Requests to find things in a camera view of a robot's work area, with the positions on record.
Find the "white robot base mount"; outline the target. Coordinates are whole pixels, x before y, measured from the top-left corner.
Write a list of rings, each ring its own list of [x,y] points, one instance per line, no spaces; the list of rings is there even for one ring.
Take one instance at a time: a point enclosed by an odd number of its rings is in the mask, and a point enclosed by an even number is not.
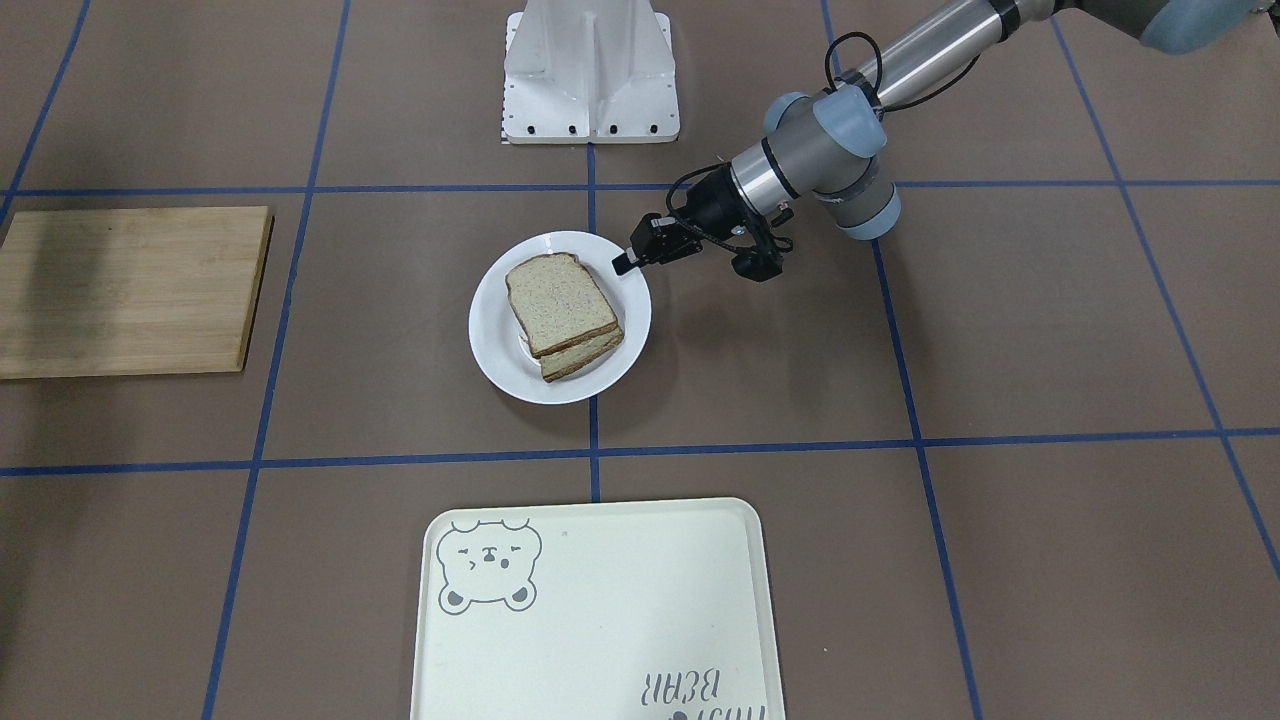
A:
[[[529,1],[506,18],[500,137],[669,143],[682,129],[672,24],[649,1]]]

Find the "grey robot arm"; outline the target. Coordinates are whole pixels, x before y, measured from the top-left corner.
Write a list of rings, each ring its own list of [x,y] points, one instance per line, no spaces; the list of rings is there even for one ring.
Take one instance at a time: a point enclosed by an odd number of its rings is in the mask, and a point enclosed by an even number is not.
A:
[[[983,51],[1064,10],[1083,12],[1144,47],[1178,56],[1222,37],[1254,3],[951,1],[890,45],[872,44],[870,60],[842,73],[833,68],[833,41],[824,54],[823,88],[776,99],[758,142],[730,161],[684,176],[684,204],[667,193],[666,210],[646,214],[613,259],[614,273],[672,263],[712,243],[731,254],[737,275],[772,279],[794,250],[778,228],[804,195],[817,199],[846,236],[878,240],[901,214],[899,188],[879,163],[884,118],[954,87]]]

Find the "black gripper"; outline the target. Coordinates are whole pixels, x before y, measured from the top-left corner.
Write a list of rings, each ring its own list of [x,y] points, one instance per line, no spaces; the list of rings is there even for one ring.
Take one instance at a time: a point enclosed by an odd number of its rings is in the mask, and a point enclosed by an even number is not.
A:
[[[699,182],[685,193],[685,205],[675,208],[675,191],[695,177]],[[664,202],[666,215],[644,215],[636,224],[628,247],[611,261],[614,274],[672,263],[699,252],[704,242],[736,255],[756,251],[753,240],[745,245],[731,242],[735,228],[749,228],[750,208],[741,197],[730,165],[705,167],[682,176],[669,187]]]

